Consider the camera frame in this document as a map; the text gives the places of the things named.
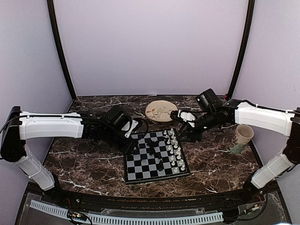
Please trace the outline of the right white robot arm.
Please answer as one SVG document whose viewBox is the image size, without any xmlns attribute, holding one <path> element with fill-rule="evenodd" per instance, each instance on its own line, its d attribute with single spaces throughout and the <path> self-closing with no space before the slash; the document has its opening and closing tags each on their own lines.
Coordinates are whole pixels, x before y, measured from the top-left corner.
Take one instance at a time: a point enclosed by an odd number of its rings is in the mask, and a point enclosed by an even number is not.
<svg viewBox="0 0 300 225">
<path fill-rule="evenodd" d="M 190 112 L 180 112 L 178 117 L 190 124 L 189 136 L 195 137 L 223 123 L 250 125 L 274 131 L 288 137 L 286 147 L 267 165 L 257 170 L 245 189 L 240 191 L 239 199 L 250 203 L 261 189 L 279 175 L 287 172 L 300 163 L 300 111 L 299 109 L 281 110 L 248 100 L 230 99 L 223 103 L 212 89 L 198 95 L 196 100 L 205 114 L 196 118 Z"/>
</svg>

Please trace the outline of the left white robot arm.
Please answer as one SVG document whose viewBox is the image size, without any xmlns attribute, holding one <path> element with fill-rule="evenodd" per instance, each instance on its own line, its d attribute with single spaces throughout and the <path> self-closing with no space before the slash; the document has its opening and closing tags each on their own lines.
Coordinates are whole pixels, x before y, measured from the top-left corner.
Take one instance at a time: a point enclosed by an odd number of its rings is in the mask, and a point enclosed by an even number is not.
<svg viewBox="0 0 300 225">
<path fill-rule="evenodd" d="M 26 146 L 26 141 L 48 137 L 92 139 L 96 142 L 103 141 L 125 155 L 137 145 L 137 141 L 130 135 L 138 125 L 136 119 L 118 106 L 103 113 L 66 114 L 32 113 L 14 106 L 0 130 L 0 158 L 18 166 L 47 192 L 55 204 L 63 204 L 66 193 L 61 190 L 58 179 L 37 160 Z"/>
</svg>

